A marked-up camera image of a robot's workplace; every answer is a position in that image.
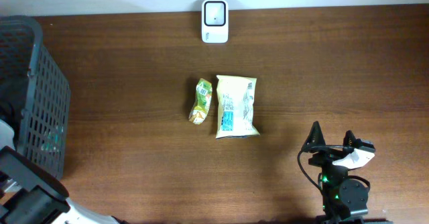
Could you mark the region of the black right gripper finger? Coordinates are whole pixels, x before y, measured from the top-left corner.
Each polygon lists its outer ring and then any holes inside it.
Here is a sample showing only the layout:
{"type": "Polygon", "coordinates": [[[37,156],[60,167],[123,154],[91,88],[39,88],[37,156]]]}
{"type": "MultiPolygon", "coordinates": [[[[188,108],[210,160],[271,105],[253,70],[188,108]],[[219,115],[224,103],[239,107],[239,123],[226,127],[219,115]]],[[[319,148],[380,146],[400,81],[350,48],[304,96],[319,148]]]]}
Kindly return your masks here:
{"type": "Polygon", "coordinates": [[[357,139],[356,139],[355,135],[353,134],[353,132],[351,130],[348,130],[345,134],[344,139],[343,139],[343,146],[349,147],[349,148],[354,148],[356,141],[357,141],[357,139]]]}
{"type": "Polygon", "coordinates": [[[306,138],[301,150],[303,152],[317,152],[321,147],[324,147],[326,142],[322,134],[322,130],[318,121],[312,124],[310,133],[306,138]]]}

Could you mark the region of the yellow snack bag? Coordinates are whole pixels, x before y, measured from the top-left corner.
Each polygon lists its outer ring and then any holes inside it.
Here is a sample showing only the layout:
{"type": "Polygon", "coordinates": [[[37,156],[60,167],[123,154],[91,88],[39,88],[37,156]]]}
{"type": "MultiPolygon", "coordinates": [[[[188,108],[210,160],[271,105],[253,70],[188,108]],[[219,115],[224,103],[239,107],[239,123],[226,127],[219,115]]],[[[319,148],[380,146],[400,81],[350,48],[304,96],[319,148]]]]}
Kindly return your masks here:
{"type": "Polygon", "coordinates": [[[256,78],[217,75],[217,139],[258,136],[253,125],[256,78]]]}

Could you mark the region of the green tea drink carton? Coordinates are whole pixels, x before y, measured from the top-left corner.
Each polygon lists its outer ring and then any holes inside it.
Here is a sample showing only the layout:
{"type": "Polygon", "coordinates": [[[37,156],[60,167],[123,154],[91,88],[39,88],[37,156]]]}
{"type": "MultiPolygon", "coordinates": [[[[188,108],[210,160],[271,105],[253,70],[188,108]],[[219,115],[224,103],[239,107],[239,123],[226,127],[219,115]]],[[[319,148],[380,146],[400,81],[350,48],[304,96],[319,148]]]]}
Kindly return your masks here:
{"type": "Polygon", "coordinates": [[[195,102],[189,114],[189,122],[200,125],[208,116],[212,100],[212,84],[201,78],[196,85],[195,102]]]}

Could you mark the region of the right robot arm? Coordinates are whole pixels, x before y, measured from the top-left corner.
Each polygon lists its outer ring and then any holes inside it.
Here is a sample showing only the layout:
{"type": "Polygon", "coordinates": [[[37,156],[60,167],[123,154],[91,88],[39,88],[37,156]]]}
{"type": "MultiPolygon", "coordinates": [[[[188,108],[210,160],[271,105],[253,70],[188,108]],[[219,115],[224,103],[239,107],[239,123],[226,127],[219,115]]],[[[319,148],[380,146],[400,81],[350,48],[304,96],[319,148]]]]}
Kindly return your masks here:
{"type": "Polygon", "coordinates": [[[364,218],[369,212],[367,202],[371,183],[363,177],[349,174],[351,170],[364,167],[375,157],[375,152],[372,142],[355,137],[350,130],[345,133],[341,145],[328,145],[319,122],[312,124],[298,152],[297,162],[303,175],[322,196],[324,215],[316,217],[317,223],[389,223],[387,219],[364,218]],[[302,165],[303,153],[312,155],[308,159],[309,165],[321,169],[316,180],[308,175],[302,165]]]}

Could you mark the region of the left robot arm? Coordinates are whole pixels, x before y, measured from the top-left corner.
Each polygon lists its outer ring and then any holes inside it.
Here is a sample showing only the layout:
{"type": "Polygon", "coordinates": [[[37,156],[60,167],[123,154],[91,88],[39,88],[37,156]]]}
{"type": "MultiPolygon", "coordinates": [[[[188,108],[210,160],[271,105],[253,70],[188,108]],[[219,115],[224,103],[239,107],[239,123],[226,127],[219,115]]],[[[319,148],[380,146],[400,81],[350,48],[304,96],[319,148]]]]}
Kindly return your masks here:
{"type": "Polygon", "coordinates": [[[73,202],[68,191],[57,179],[15,151],[13,136],[12,127],[1,121],[1,197],[15,185],[19,186],[19,190],[1,205],[2,223],[123,222],[73,202]]]}

